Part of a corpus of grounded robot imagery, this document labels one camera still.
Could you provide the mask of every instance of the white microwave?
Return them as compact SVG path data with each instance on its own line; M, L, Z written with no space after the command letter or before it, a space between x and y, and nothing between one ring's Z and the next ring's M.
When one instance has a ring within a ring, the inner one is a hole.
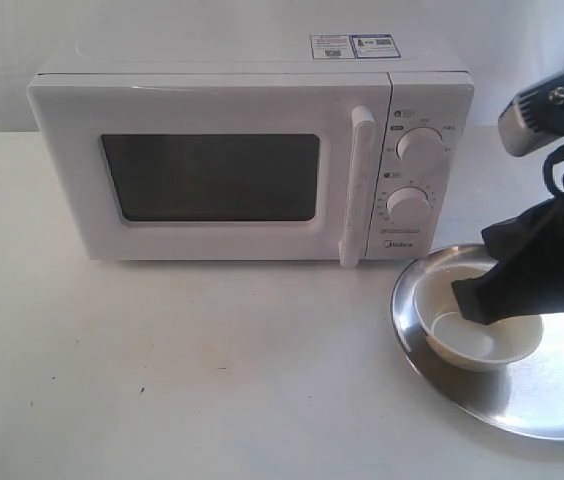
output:
M118 0L28 95L95 259L429 253L471 79L408 0Z

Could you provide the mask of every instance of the microwave window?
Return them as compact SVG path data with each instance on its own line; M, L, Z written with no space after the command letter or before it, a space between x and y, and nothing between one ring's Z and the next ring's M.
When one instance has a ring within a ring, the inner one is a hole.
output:
M315 135L103 135L130 221L270 222L315 216Z

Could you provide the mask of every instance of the label sticker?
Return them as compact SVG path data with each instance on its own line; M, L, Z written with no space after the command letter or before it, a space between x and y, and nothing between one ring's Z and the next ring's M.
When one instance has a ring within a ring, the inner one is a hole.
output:
M400 58L393 37L389 34L351 35L356 58Z
M355 58L349 35L311 35L311 49L315 60Z

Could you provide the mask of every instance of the microwave door handle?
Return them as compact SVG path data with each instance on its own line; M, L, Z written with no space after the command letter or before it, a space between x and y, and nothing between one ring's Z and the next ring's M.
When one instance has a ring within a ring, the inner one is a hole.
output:
M339 244L340 265L344 268L357 266L362 251L362 221L368 207L369 172L377 125L371 111L358 106L351 112L353 145L351 167L346 194L344 228Z

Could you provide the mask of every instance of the brand logo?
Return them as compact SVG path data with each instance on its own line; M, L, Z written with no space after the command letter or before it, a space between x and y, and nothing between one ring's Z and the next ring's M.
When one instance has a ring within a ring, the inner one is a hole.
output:
M396 242L395 240L387 240L384 242L386 248L410 248L413 242Z

